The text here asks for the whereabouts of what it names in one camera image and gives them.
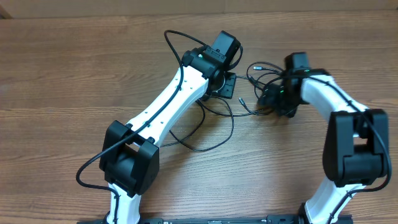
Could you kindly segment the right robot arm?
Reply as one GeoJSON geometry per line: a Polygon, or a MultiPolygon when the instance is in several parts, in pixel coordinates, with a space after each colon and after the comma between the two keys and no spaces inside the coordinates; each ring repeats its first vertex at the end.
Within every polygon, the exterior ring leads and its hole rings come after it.
{"type": "Polygon", "coordinates": [[[312,68],[305,52],[286,56],[284,63],[261,88],[258,103],[288,118],[300,105],[312,105],[326,120],[325,178],[301,205],[300,221],[339,223],[338,215],[356,194],[380,191],[391,181],[387,113],[350,97],[327,70],[312,68]]]}

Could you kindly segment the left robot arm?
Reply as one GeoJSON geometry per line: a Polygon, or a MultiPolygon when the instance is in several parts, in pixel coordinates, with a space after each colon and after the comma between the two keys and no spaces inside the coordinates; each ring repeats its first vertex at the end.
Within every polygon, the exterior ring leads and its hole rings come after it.
{"type": "Polygon", "coordinates": [[[200,98],[230,99],[236,75],[233,58],[241,43],[221,31],[177,57],[174,79],[140,114],[126,124],[113,121],[106,130],[99,168],[104,172],[111,207],[105,223],[138,223],[141,196],[159,173],[160,147],[179,118],[200,98]]]}

